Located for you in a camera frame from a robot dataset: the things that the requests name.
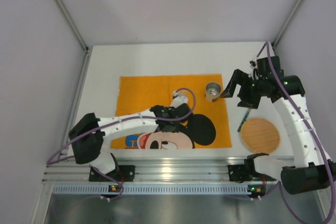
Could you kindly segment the spoon with teal handle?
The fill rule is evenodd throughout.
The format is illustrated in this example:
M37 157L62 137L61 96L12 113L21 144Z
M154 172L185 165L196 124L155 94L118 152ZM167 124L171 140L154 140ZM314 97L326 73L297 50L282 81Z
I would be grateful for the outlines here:
M248 109L248 110L246 111L246 113L244 114L244 117L243 117L242 121L240 122L239 127L238 127L238 129L237 129L237 132L238 132L238 133L241 131L242 126L244 125L244 123L245 123L246 120L248 119L249 114L250 114L251 111L252 111L252 109Z

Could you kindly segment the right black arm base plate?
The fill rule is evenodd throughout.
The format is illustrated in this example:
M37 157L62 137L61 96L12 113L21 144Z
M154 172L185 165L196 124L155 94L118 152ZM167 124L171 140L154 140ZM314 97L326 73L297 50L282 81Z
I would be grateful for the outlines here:
M250 169L246 168L245 165L228 165L227 168L230 182L261 182L263 180L262 175L252 172Z

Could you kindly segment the orange cartoon mouse placemat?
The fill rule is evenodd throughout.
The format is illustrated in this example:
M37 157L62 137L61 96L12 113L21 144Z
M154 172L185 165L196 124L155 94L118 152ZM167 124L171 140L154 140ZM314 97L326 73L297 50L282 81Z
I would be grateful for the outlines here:
M112 141L111 147L163 150L231 148L225 100L210 102L205 97L205 88L210 82L222 85L221 74L121 77L117 116L144 111L155 105L168 106L173 91L178 88L192 90L191 93L185 90L182 93L188 97L188 105L196 107L192 118L181 123L175 132L135 133Z

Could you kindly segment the metal cup with beige sleeve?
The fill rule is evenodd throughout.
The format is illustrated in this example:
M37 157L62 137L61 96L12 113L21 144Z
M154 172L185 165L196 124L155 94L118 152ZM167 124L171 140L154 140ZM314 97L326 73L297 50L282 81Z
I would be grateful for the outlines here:
M209 82L205 87L205 99L208 102L215 102L222 91L222 86L217 82Z

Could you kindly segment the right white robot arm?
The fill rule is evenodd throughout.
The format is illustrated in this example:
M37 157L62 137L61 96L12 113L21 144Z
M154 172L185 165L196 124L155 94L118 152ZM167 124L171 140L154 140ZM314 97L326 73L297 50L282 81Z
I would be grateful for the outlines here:
M244 160L247 170L280 181L291 195L325 188L334 193L335 162L317 143L300 78L285 76L279 57L273 56L258 59L252 74L234 70L220 97L231 98L236 86L240 86L238 107L257 109L262 97L271 100L283 121L294 158L290 164L262 151Z

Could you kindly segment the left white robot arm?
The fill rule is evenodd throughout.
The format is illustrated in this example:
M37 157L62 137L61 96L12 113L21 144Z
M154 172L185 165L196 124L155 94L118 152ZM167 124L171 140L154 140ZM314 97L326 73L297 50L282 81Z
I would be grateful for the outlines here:
M105 144L138 133L173 132L180 122L192 115L187 103L186 96L175 93L170 106L156 105L139 113L113 118L86 114L69 132L76 164L88 164L105 175L118 171L118 163Z

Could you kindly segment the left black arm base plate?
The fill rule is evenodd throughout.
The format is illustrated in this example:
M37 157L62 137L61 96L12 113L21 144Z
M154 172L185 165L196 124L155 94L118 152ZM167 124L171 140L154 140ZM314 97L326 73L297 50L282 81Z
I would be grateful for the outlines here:
M119 182L132 182L135 176L135 166L119 165L117 170L107 173L107 176ZM110 182L109 179L99 175L93 168L90 169L90 182Z

